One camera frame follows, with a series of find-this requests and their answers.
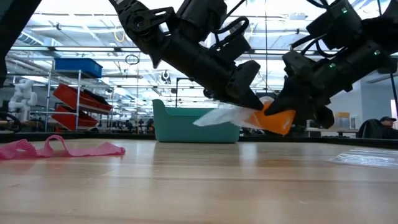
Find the blue plastic storage bin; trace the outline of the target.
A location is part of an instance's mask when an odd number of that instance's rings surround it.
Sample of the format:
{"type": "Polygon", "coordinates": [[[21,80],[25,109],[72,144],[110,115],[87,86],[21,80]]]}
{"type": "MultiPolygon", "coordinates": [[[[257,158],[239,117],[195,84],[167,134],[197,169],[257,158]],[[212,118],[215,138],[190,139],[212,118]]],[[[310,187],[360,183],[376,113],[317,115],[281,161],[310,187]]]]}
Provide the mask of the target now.
{"type": "Polygon", "coordinates": [[[87,77],[101,78],[103,67],[92,58],[56,58],[55,69],[62,71],[81,70],[87,77]]]}

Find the black office chair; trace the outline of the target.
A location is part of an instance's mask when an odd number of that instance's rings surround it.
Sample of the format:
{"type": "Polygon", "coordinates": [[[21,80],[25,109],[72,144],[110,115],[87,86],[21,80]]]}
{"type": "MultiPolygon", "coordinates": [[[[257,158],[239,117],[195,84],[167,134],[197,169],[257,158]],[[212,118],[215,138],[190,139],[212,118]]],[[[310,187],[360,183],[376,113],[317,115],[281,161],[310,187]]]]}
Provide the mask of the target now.
{"type": "Polygon", "coordinates": [[[382,139],[382,123],[378,119],[365,121],[356,134],[357,138],[382,139]]]}

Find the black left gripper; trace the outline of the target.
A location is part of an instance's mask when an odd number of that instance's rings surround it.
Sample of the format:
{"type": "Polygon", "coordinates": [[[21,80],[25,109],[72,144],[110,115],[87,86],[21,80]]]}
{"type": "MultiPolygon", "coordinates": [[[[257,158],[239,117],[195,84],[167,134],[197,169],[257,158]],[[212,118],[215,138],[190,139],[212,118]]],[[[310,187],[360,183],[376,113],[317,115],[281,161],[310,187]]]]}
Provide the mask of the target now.
{"type": "Polygon", "coordinates": [[[250,89],[260,65],[249,60],[236,65],[216,56],[181,34],[164,35],[162,60],[208,91],[208,96],[243,108],[261,111],[264,104],[250,89]]]}

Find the thin black pole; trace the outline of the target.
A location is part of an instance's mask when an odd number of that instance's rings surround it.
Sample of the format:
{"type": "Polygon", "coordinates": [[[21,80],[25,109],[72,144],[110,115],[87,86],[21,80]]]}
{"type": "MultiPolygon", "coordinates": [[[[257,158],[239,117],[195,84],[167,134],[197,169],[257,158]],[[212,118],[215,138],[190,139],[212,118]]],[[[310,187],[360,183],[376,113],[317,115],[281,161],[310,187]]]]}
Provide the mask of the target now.
{"type": "Polygon", "coordinates": [[[390,76],[391,85],[392,85],[392,92],[393,92],[393,96],[394,96],[395,108],[396,108],[396,112],[398,115],[398,93],[397,93],[397,89],[396,89],[396,83],[394,81],[394,74],[390,73],[389,76],[390,76]]]}

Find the white robot figure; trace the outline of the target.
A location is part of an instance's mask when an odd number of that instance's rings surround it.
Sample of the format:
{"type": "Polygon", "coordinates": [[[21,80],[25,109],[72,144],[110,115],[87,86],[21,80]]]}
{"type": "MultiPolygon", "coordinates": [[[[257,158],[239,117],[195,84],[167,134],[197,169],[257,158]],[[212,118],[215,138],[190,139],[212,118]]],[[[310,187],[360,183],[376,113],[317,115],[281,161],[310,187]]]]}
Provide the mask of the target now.
{"type": "Polygon", "coordinates": [[[8,107],[9,111],[16,113],[16,117],[20,122],[28,121],[30,115],[30,107],[36,106],[38,96],[32,91],[34,81],[30,79],[21,79],[18,84],[14,85],[15,92],[11,97],[8,107]]]}

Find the orange elastic bandage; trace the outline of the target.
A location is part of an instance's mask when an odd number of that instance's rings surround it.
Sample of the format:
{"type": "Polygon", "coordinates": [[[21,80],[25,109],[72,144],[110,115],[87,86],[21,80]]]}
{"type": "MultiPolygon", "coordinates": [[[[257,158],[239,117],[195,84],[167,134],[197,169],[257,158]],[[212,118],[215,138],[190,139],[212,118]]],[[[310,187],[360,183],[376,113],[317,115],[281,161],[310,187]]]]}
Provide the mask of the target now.
{"type": "Polygon", "coordinates": [[[257,129],[265,129],[276,134],[286,135],[292,126],[296,112],[294,110],[287,110],[266,116],[264,112],[270,105],[271,102],[266,101],[263,110],[252,112],[246,119],[246,122],[257,129]]]}

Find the clear plastic zip bag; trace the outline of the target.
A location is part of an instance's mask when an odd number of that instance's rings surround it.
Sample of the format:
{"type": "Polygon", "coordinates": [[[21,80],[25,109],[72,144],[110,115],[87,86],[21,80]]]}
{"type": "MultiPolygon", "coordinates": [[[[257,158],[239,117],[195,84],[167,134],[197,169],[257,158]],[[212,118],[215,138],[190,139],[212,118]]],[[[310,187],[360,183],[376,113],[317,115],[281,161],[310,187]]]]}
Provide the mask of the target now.
{"type": "Polygon", "coordinates": [[[240,128],[268,129],[278,125],[270,116],[265,116],[263,111],[253,110],[227,103],[218,103],[218,107],[207,112],[193,122],[195,126],[212,126],[231,123],[240,128]]]}
{"type": "Polygon", "coordinates": [[[398,151],[355,148],[331,158],[330,162],[352,166],[398,169],[398,151]]]}

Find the teal plastic bin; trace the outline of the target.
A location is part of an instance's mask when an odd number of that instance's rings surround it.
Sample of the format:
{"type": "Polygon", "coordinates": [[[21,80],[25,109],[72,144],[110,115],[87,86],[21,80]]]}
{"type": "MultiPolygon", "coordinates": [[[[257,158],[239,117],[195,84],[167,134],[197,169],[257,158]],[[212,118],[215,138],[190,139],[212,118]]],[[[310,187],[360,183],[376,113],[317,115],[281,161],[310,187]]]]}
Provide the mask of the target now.
{"type": "Polygon", "coordinates": [[[166,107],[162,100],[153,100],[155,138],[159,142],[235,143],[239,127],[231,123],[196,126],[194,122],[207,114],[209,108],[166,107]]]}

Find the black angled stand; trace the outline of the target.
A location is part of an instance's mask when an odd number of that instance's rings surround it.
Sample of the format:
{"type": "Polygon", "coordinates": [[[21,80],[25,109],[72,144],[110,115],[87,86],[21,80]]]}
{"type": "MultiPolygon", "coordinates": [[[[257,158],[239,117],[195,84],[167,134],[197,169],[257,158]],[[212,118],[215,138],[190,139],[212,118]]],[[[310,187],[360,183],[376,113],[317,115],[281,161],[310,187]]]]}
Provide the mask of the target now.
{"type": "Polygon", "coordinates": [[[184,90],[184,89],[195,89],[195,86],[193,86],[193,85],[190,85],[190,86],[183,86],[183,85],[179,86],[178,84],[182,80],[190,81],[189,78],[180,78],[180,77],[176,78],[176,82],[175,82],[175,107],[176,108],[178,107],[178,91],[179,90],[184,90]]]}

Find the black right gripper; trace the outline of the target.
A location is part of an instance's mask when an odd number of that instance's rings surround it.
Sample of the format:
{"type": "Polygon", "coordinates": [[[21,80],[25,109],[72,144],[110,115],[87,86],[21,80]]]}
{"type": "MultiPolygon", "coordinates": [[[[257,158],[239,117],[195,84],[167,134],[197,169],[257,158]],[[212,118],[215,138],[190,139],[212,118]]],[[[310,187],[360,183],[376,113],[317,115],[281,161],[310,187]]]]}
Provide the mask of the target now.
{"type": "Polygon", "coordinates": [[[313,119],[330,128],[335,123],[333,112],[327,107],[331,98],[341,91],[351,91],[353,83],[382,67],[389,67],[388,49],[373,40],[355,43],[332,59],[314,61],[309,82],[286,78],[283,89],[264,114],[294,110],[298,117],[313,119]]]}

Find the grey metal shelf rack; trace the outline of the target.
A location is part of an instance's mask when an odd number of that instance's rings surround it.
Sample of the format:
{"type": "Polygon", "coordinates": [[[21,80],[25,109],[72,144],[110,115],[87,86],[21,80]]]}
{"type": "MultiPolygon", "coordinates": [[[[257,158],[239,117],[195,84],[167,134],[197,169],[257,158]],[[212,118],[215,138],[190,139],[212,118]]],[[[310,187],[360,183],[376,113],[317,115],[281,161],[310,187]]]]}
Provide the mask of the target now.
{"type": "MultiPolygon", "coordinates": [[[[46,116],[49,116],[50,118],[52,118],[52,115],[54,114],[55,108],[57,105],[60,105],[60,104],[66,105],[65,103],[63,103],[61,100],[59,100],[58,98],[56,98],[53,95],[53,92],[59,86],[59,84],[64,84],[64,85],[68,85],[70,87],[77,88],[78,92],[80,92],[80,90],[83,90],[83,89],[89,90],[93,93],[95,93],[95,90],[99,90],[99,91],[103,90],[105,92],[107,92],[107,91],[110,92],[111,96],[114,96],[114,89],[111,88],[110,86],[108,86],[107,84],[103,83],[101,81],[101,78],[87,77],[81,70],[79,70],[79,71],[56,70],[55,64],[54,64],[53,70],[51,72],[49,72],[49,74],[48,74],[48,81],[47,81],[46,87],[47,87],[47,101],[50,101],[51,98],[55,98],[55,100],[56,100],[55,106],[52,110],[47,108],[45,111],[41,111],[39,114],[46,115],[46,116]]],[[[101,123],[101,118],[103,115],[109,116],[110,114],[90,113],[90,116],[94,117],[94,119],[96,119],[98,121],[98,123],[97,123],[97,125],[98,125],[101,123]]],[[[77,103],[77,107],[76,107],[76,121],[78,121],[78,115],[79,115],[79,102],[77,103]]],[[[61,124],[59,124],[57,121],[55,121],[55,122],[62,129],[69,131],[66,128],[64,128],[63,126],[61,126],[61,124]]]]}

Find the pink elastic bandage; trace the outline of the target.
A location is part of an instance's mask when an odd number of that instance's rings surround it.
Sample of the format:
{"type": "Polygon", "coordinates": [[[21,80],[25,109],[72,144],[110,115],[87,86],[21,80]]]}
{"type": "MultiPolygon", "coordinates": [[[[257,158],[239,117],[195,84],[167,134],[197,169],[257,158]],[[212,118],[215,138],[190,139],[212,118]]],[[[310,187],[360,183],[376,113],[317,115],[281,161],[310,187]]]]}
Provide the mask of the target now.
{"type": "Polygon", "coordinates": [[[51,135],[44,141],[43,148],[36,148],[27,139],[10,142],[0,146],[0,160],[11,159],[38,159],[54,156],[61,157],[89,157],[89,156],[121,156],[125,155],[125,148],[109,142],[89,148],[70,148],[65,144],[64,138],[59,135],[51,135]],[[60,141],[63,151],[54,150],[51,141],[60,141]]]}

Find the red plastic storage bin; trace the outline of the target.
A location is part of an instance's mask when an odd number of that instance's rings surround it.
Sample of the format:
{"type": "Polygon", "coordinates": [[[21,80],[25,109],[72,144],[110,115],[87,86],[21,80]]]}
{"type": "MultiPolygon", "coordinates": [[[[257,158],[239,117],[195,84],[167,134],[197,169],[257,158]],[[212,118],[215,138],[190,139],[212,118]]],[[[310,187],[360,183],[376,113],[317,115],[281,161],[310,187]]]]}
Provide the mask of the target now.
{"type": "Polygon", "coordinates": [[[86,89],[78,92],[77,88],[64,84],[59,84],[53,95],[74,110],[78,102],[79,110],[92,113],[110,114],[113,108],[102,96],[86,89]]]}
{"type": "Polygon", "coordinates": [[[90,129],[97,125],[98,121],[90,116],[90,113],[98,113],[93,108],[79,106],[78,121],[76,121],[76,110],[67,105],[57,105],[52,118],[69,131],[90,129]]]}

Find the person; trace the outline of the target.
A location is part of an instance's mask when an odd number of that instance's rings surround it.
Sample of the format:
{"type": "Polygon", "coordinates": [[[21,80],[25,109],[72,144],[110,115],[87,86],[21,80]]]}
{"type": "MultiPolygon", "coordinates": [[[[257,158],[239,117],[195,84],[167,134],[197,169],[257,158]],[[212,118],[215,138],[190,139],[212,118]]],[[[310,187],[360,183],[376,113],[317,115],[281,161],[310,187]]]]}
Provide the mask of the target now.
{"type": "Polygon", "coordinates": [[[384,116],[380,119],[383,139],[398,139],[398,130],[393,128],[395,121],[397,121],[395,118],[388,116],[384,116]]]}

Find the black aluminium table frame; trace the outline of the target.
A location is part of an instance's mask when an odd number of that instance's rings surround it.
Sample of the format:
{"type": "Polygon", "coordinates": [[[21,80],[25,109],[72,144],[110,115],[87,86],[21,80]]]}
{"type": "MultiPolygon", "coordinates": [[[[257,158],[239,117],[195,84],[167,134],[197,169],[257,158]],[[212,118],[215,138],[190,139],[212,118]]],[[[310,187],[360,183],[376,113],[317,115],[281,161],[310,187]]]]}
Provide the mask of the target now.
{"type": "MultiPolygon", "coordinates": [[[[0,143],[27,139],[28,141],[44,141],[53,133],[0,133],[0,143]]],[[[111,134],[111,133],[58,133],[64,139],[127,139],[127,140],[155,140],[154,135],[148,134],[111,134]]],[[[376,147],[382,149],[398,150],[398,140],[386,139],[354,139],[338,137],[297,138],[273,136],[241,136],[240,142],[295,142],[295,143],[320,143],[339,144],[345,146],[376,147]]]]}

